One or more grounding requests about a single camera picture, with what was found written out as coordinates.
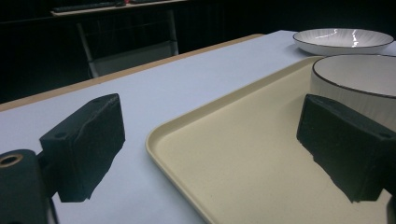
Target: black rim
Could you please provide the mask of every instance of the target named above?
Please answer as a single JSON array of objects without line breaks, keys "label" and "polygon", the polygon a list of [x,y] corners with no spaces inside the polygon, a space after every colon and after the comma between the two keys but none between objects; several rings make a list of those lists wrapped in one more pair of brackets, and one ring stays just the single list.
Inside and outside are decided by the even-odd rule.
[{"label": "black rim", "polygon": [[[345,29],[345,28],[334,28],[334,29],[339,29],[339,30],[352,30],[352,29]],[[381,44],[381,45],[372,45],[372,46],[366,46],[366,47],[348,48],[348,47],[341,47],[341,46],[318,45],[318,44],[313,44],[313,43],[305,42],[305,41],[303,41],[303,40],[299,40],[299,39],[296,38],[296,36],[297,36],[298,34],[301,34],[301,33],[303,33],[303,32],[315,31],[315,30],[306,30],[306,31],[301,31],[301,32],[299,32],[299,33],[296,33],[296,34],[293,35],[293,39],[294,39],[295,41],[300,42],[300,43],[305,43],[305,44],[312,45],[312,46],[326,47],[326,48],[335,48],[335,49],[368,49],[368,48],[375,48],[375,47],[386,46],[386,45],[391,44],[391,43],[394,41],[394,38],[393,38],[393,36],[391,36],[391,35],[383,34],[383,33],[377,32],[377,31],[362,30],[362,29],[353,29],[353,30],[369,31],[369,32],[374,32],[374,33],[381,34],[381,35],[387,35],[387,36],[390,37],[390,41],[389,41],[388,43]]]},{"label": "black rim", "polygon": [[330,81],[329,79],[327,79],[327,78],[321,76],[321,75],[317,72],[317,70],[315,70],[315,65],[316,65],[318,62],[320,62],[320,61],[322,61],[322,60],[325,60],[325,59],[327,59],[327,58],[339,57],[339,56],[376,56],[376,57],[391,57],[391,58],[396,58],[395,56],[392,56],[392,55],[377,55],[377,54],[354,54],[354,55],[342,54],[342,55],[334,55],[334,56],[329,56],[329,57],[325,57],[325,58],[319,59],[319,60],[317,60],[316,62],[314,62],[314,64],[312,65],[312,71],[313,71],[313,73],[315,74],[315,76],[317,76],[318,78],[322,79],[323,81],[325,81],[325,82],[327,82],[327,83],[330,83],[330,84],[332,84],[332,85],[334,85],[334,86],[336,86],[336,87],[339,87],[339,88],[342,88],[342,89],[345,89],[345,90],[348,90],[348,91],[354,91],[354,92],[358,92],[358,93],[363,93],[363,94],[366,94],[366,95],[379,96],[379,97],[389,98],[389,99],[396,99],[396,96],[392,96],[392,95],[380,94],[380,93],[369,92],[369,91],[360,91],[360,90],[356,90],[356,89],[353,89],[353,88],[350,88],[350,87],[347,87],[347,86],[339,85],[339,84],[337,84],[337,83],[335,83],[335,82],[332,82],[332,81]]}]

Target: tray rim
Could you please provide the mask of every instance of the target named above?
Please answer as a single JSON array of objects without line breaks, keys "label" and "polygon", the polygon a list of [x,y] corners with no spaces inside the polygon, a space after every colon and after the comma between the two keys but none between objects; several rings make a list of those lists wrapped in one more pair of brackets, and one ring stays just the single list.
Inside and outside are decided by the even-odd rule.
[{"label": "tray rim", "polygon": [[166,164],[161,162],[160,158],[157,158],[154,151],[155,145],[161,141],[162,137],[166,136],[169,133],[172,133],[186,125],[193,123],[194,121],[203,118],[206,115],[209,115],[218,109],[233,103],[236,100],[242,99],[243,97],[253,93],[261,89],[263,86],[269,85],[280,80],[283,77],[288,76],[290,73],[303,68],[309,64],[313,64],[316,61],[324,58],[325,56],[311,56],[300,60],[299,62],[293,63],[281,69],[278,69],[274,73],[259,78],[235,91],[231,91],[225,95],[220,96],[219,98],[210,101],[207,104],[198,106],[193,110],[190,110],[180,116],[177,116],[173,119],[169,119],[166,122],[161,123],[157,127],[155,127],[146,138],[146,151],[149,154],[150,158],[154,161],[154,163],[160,168],[162,173],[167,177],[169,181],[176,187],[176,189],[182,194],[182,196],[189,202],[190,205],[201,215],[201,217],[207,223],[215,223],[213,217],[210,216],[205,209],[196,201],[191,193],[189,193],[188,189],[183,188],[182,184],[179,180],[177,180],[176,176],[172,176],[172,171],[167,169]]}]

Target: white plate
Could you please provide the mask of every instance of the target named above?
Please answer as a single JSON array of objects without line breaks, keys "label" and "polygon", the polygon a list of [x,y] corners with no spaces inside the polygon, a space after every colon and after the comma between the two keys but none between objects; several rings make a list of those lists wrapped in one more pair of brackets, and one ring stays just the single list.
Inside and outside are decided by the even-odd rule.
[{"label": "white plate", "polygon": [[312,67],[311,93],[334,99],[396,132],[396,57],[336,55]]},{"label": "white plate", "polygon": [[323,56],[375,54],[394,40],[390,35],[375,31],[337,28],[302,31],[293,38],[300,49]]}]

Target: white tabletop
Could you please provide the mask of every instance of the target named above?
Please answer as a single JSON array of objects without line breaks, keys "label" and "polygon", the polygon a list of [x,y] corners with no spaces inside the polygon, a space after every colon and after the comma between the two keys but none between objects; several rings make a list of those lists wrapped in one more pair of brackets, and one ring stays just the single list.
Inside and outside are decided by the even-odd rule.
[{"label": "white tabletop", "polygon": [[[48,100],[0,112],[0,153],[41,151],[38,139],[91,99],[120,95],[126,142],[84,203],[53,197],[60,222],[203,223],[149,157],[145,142],[157,126],[303,58],[294,32],[278,31],[211,50]],[[392,43],[381,54],[395,55]]]}]

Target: black foam block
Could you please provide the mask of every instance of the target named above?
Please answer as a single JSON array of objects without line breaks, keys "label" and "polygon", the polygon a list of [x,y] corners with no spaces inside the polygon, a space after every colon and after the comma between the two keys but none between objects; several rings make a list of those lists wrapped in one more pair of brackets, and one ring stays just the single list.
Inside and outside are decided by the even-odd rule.
[{"label": "black foam block", "polygon": [[52,173],[47,185],[62,202],[90,198],[124,141],[120,97],[110,94],[88,102],[40,138],[41,164]]},{"label": "black foam block", "polygon": [[352,202],[377,200],[392,176],[396,133],[334,100],[305,96],[297,139]]}]

